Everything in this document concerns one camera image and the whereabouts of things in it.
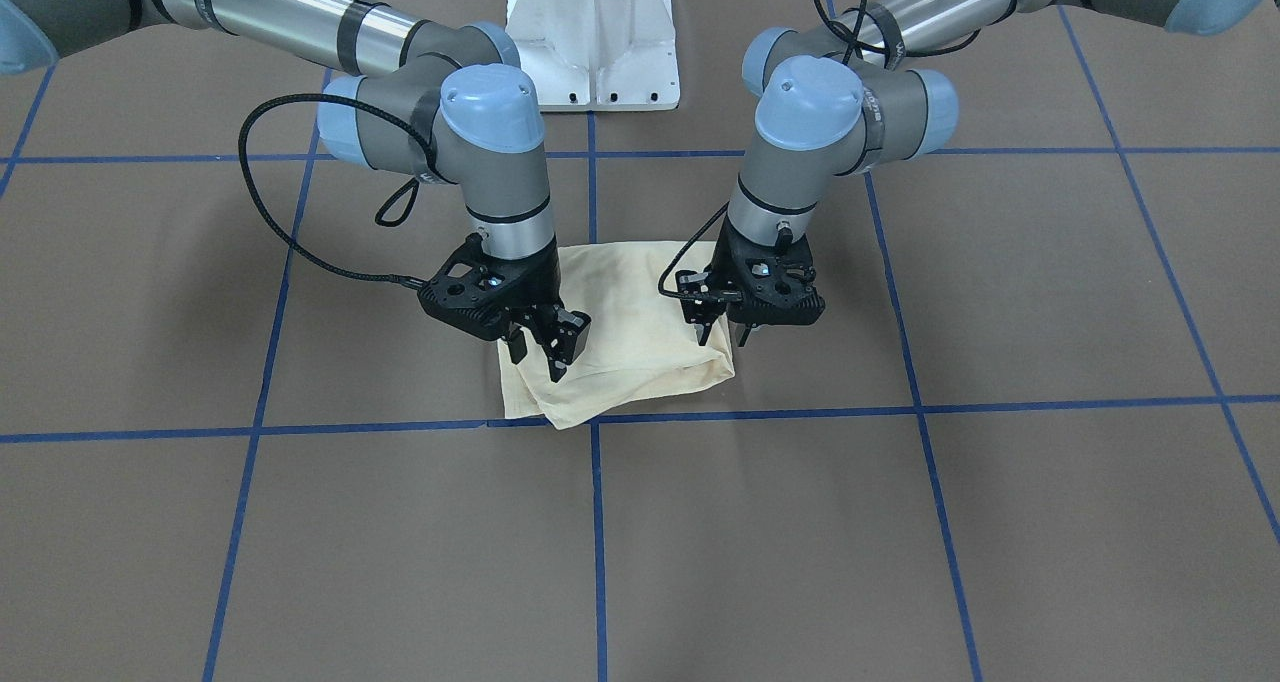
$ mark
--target ur robot arm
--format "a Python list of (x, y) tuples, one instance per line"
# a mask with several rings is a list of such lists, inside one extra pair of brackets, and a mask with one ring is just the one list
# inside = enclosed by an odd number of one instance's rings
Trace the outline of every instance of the ur robot arm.
[(334, 157), (462, 187), (471, 234), (430, 280), (397, 278), (413, 280), (431, 317), (504, 340), (517, 362), (530, 331), (552, 380), (564, 375), (590, 317), (568, 312), (559, 296), (536, 91), (500, 27), (452, 29), (374, 0), (0, 0), (0, 73), (49, 67), (164, 22), (246, 36), (347, 72), (325, 93), (407, 122), (425, 147), (348, 105), (324, 102), (317, 114)]
[(1216, 35), (1262, 0), (877, 0), (805, 32), (756, 36), (742, 81), (759, 97), (755, 134), (712, 262), (676, 273), (700, 344), (727, 313), (744, 345), (755, 328), (812, 325), (826, 307), (805, 237), (836, 175), (920, 157), (955, 132), (959, 100), (933, 70), (900, 70), (1015, 12), (1071, 4), (1188, 35)]

